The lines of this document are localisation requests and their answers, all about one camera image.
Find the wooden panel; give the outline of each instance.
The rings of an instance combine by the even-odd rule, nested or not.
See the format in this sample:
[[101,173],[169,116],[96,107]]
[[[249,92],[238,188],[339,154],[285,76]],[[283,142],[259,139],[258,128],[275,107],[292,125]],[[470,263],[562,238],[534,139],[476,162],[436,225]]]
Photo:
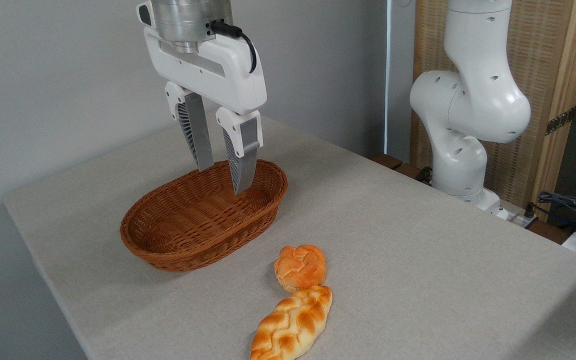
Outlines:
[[[562,61],[557,73],[555,94],[550,109],[551,119],[566,112],[576,104],[576,3],[569,23],[569,32],[563,48]],[[570,132],[570,124],[551,132],[544,139],[539,156],[535,181],[531,189],[531,200],[537,202],[541,191],[555,190],[566,142]]]

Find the bread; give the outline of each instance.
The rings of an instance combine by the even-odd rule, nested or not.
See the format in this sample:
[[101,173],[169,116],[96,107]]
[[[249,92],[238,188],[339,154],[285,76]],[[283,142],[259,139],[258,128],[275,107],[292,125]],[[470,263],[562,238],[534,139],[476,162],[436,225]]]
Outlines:
[[280,301],[259,323],[250,360],[295,360],[304,355],[326,328],[331,304],[332,291],[320,285]]
[[326,257],[315,245],[285,246],[274,262],[274,273],[287,292],[322,285],[326,281]]

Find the gray tablecloth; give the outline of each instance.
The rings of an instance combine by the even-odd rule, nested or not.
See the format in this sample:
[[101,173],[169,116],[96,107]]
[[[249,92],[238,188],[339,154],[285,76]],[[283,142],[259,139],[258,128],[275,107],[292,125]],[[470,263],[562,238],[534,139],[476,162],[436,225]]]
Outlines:
[[576,359],[576,253],[276,121],[263,135],[259,156],[289,183],[274,224],[189,273],[150,267],[119,237],[135,201],[194,169],[179,126],[7,196],[91,360],[249,358],[288,295],[272,262],[299,244],[322,248],[334,294],[303,360]]

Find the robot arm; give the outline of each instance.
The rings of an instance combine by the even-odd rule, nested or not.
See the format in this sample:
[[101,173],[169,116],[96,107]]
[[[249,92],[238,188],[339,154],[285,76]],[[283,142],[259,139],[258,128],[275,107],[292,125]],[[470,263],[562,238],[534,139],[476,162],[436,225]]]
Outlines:
[[427,71],[410,93],[432,145],[432,186],[493,214],[501,206],[483,187],[488,159],[478,139],[512,142],[530,121],[506,54],[511,4],[449,0],[444,48],[459,73]]
[[511,2],[451,0],[448,4],[444,48],[461,75],[448,123],[482,141],[512,142],[530,120],[530,103],[508,67]]
[[203,98],[221,105],[236,194],[252,184],[263,146],[259,109],[266,84],[259,55],[232,23],[230,0],[151,0],[137,6],[154,68],[168,79],[166,96],[200,171],[214,164]]

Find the wicker basket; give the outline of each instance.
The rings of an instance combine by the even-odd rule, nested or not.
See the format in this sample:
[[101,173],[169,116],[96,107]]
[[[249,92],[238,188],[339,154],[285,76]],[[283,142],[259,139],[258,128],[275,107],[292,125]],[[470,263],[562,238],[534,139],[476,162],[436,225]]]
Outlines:
[[279,166],[257,160],[252,186],[235,195],[228,161],[217,162],[147,193],[128,210],[119,232],[126,248],[157,269],[199,269],[263,233],[287,188]]

